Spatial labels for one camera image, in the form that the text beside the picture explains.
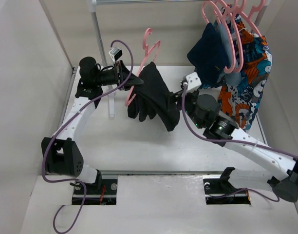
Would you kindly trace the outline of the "pink hanger front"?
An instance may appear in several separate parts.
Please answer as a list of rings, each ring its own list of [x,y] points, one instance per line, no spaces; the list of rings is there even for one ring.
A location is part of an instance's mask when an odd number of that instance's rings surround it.
[[[213,10],[213,13],[219,28],[218,33],[221,36],[223,46],[225,47],[226,43],[228,43],[228,46],[227,48],[225,48],[225,51],[228,55],[229,64],[225,66],[223,71],[226,74],[230,74],[235,70],[236,56],[235,56],[233,39],[226,22],[226,18],[229,18],[229,20],[231,20],[236,6],[235,4],[233,4],[233,6],[230,7],[223,0],[205,1],[201,7],[201,14],[206,24],[210,23],[205,13],[206,5],[209,5]]]

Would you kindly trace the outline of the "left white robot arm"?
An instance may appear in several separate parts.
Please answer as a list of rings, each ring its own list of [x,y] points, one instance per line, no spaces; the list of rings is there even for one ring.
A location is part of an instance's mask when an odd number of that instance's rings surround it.
[[[101,68],[94,58],[85,57],[79,63],[79,74],[74,103],[67,118],[52,137],[45,137],[41,142],[42,175],[70,176],[95,194],[102,189],[101,172],[85,163],[76,141],[104,96],[104,86],[117,85],[119,90],[126,91],[144,82],[122,60]]]

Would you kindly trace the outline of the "grey blue garment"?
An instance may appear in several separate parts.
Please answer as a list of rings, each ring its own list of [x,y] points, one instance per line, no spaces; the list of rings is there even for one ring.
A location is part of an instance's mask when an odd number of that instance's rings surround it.
[[[229,36],[228,36],[227,31],[225,30],[225,28],[222,24],[219,24],[216,27],[216,32],[221,37],[222,45],[224,46],[225,52],[226,52],[227,57],[228,57],[227,67],[230,67],[231,62],[232,62],[232,54],[231,54],[231,47],[229,45],[229,39],[228,39]],[[242,80],[241,73],[235,73],[235,72],[231,72],[231,73],[227,74],[224,71],[222,71],[219,75],[219,81],[223,77],[225,79],[225,82],[230,86],[237,86]]]

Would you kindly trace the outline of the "navy blue shorts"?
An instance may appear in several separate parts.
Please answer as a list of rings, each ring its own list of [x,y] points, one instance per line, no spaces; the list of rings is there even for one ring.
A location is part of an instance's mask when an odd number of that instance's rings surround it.
[[[202,84],[217,85],[221,72],[229,65],[229,59],[221,36],[212,23],[206,25],[202,37],[188,52],[187,59],[195,67]]]

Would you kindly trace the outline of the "white rack base foot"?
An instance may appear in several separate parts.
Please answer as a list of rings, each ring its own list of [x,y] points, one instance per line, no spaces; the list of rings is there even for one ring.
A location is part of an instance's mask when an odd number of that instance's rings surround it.
[[[108,99],[109,99],[109,118],[115,118],[115,104],[114,104],[115,94],[116,94],[116,91],[113,91],[108,95]]]

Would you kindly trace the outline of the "colourful patterned shorts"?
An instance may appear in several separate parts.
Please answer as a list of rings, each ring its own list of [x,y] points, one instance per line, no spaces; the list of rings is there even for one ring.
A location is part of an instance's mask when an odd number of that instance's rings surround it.
[[[238,46],[229,18],[226,18],[226,22],[233,37],[237,68],[240,62]],[[214,87],[221,89],[218,97],[221,111],[248,132],[257,115],[264,86],[272,68],[272,55],[264,35],[260,37],[253,32],[240,15],[236,16],[236,24],[242,41],[243,66],[239,72],[242,80],[237,86],[230,86],[223,77]],[[202,88],[213,87],[202,84]]]

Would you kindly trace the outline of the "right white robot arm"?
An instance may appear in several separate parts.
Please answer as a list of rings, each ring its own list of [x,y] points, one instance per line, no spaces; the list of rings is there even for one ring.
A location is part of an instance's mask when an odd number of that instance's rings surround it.
[[[183,89],[167,95],[167,108],[174,106],[182,110],[185,122],[191,119],[197,128],[204,130],[202,136],[192,131],[197,138],[239,153],[264,169],[253,172],[227,167],[218,180],[222,191],[244,189],[248,182],[251,188],[272,191],[278,198],[297,202],[298,156],[271,148],[251,137],[219,110],[218,102],[211,95]]]

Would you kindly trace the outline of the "pink hanger back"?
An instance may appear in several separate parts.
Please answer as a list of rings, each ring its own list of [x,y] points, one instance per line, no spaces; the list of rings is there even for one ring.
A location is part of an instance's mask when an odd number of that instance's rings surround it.
[[[252,6],[249,14],[247,15],[243,11],[243,9],[245,8],[245,5],[246,5],[246,1],[245,0],[242,1],[242,4],[241,5],[238,4],[238,1],[237,0],[235,0],[233,2],[233,7],[235,7],[235,8],[232,10],[232,12],[235,13],[235,14],[240,15],[241,18],[248,23],[248,25],[251,27],[251,29],[253,30],[253,32],[255,32],[256,34],[258,34],[260,37],[262,36],[262,34],[259,31],[258,26],[252,21],[252,17],[253,17],[253,15],[256,12],[259,13],[264,8],[265,3],[266,3],[265,0],[261,0],[260,3],[259,3],[259,5]]]

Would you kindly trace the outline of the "black trousers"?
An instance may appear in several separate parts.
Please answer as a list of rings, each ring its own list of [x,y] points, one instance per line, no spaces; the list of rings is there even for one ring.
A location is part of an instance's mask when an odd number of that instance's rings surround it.
[[[135,86],[135,98],[128,105],[128,117],[139,118],[140,122],[159,116],[167,131],[171,132],[178,125],[180,111],[176,103],[168,102],[170,91],[165,84],[157,66],[151,62],[145,66],[139,75],[144,81],[142,85]]]

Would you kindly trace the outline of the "grey rack pole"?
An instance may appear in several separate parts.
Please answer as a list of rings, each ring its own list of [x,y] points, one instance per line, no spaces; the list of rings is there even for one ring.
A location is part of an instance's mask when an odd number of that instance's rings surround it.
[[[270,2],[271,0],[261,0],[258,6],[253,6],[251,8],[253,10],[253,13],[258,13],[254,22],[256,29],[258,29],[258,26],[260,25],[263,15]]]
[[[96,0],[89,0],[88,1],[88,7],[89,7],[89,12],[93,21],[93,27],[96,35],[96,40],[98,44],[98,49],[100,52],[101,60],[102,60],[102,65],[105,67],[107,66],[107,59],[106,59],[106,54],[104,50],[104,45],[101,37],[101,32],[100,32],[100,27],[97,19],[97,14],[96,14],[96,7],[97,7],[97,1]]]

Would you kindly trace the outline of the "grey rack pole left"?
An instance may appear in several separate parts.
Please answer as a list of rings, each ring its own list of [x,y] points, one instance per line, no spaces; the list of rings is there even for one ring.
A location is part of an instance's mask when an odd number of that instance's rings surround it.
[[[101,32],[100,32],[100,27],[97,19],[97,14],[96,14],[96,7],[97,7],[97,1],[96,0],[89,0],[88,1],[88,7],[89,7],[89,12],[93,21],[93,27],[96,35],[96,40],[98,44],[98,49],[100,52],[101,60],[102,60],[102,65],[105,67],[107,66],[107,59],[106,59],[106,54],[104,50],[104,45],[101,37]]]

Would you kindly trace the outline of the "grey rack pole right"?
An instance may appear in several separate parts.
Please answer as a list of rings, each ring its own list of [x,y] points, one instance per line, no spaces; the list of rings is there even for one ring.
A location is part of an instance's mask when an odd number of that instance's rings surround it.
[[[271,0],[261,0],[258,6],[253,6],[251,8],[253,10],[253,13],[258,13],[254,22],[256,29],[258,29],[258,26],[260,25],[263,15],[270,2]]]

